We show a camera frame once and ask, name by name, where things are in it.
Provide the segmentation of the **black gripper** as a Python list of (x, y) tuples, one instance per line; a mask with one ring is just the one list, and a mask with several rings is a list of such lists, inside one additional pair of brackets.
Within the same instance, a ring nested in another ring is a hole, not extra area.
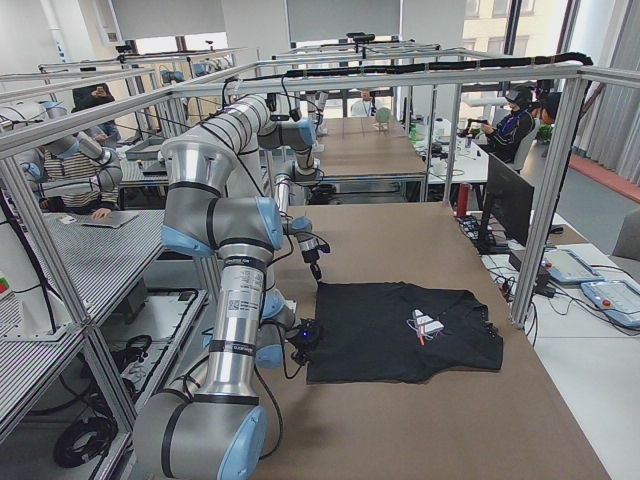
[(322, 271), (317, 265), (320, 253), (329, 253), (330, 245), (315, 235), (300, 234), (298, 236), (299, 248), (305, 263), (310, 265), (312, 275), (316, 281), (321, 280)]
[(291, 358), (300, 366), (306, 365), (311, 352), (318, 346), (323, 327), (315, 319), (302, 319), (301, 323), (287, 334), (287, 341), (294, 347)]

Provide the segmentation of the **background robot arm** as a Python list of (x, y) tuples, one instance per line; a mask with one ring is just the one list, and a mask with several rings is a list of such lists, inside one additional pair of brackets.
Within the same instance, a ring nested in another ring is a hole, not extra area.
[[(66, 115), (60, 102), (27, 102), (1, 107), (1, 130), (11, 132), (36, 123), (48, 122)], [(36, 154), (19, 155), (18, 160), (25, 180), (34, 193), (42, 197), (108, 192), (122, 180), (120, 160), (114, 150), (101, 146), (84, 132), (69, 134), (44, 145), (53, 156), (69, 159), (81, 154), (88, 159), (96, 173), (83, 175), (79, 180), (53, 180), (46, 172), (44, 161)]]

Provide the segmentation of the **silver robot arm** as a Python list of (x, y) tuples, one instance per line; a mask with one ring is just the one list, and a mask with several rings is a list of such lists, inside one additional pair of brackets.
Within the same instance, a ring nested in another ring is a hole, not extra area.
[(163, 244), (220, 269), (207, 349), (153, 395), (133, 432), (139, 464), (166, 479), (245, 479), (262, 453), (268, 416), (252, 380), (267, 348), (295, 323), (270, 288), (271, 264), (285, 234), (311, 241), (306, 222), (287, 222), (279, 203), (259, 187), (248, 161), (259, 149), (291, 148), (300, 168), (313, 166), (315, 136), (301, 120), (273, 117), (267, 100), (247, 95), (212, 118), (167, 140), (169, 191)]
[(308, 118), (294, 121), (285, 115), (271, 114), (258, 133), (258, 144), (262, 149), (286, 148), (293, 152), (293, 158), (282, 154), (283, 162), (274, 176), (273, 196), (283, 216), (285, 234), (296, 239), (304, 262), (314, 279), (320, 281), (320, 253), (329, 253), (329, 244), (313, 231), (308, 217), (289, 214), (291, 202), (294, 206), (303, 204), (304, 186), (319, 179), (319, 161), (313, 155), (315, 141), (315, 127)]

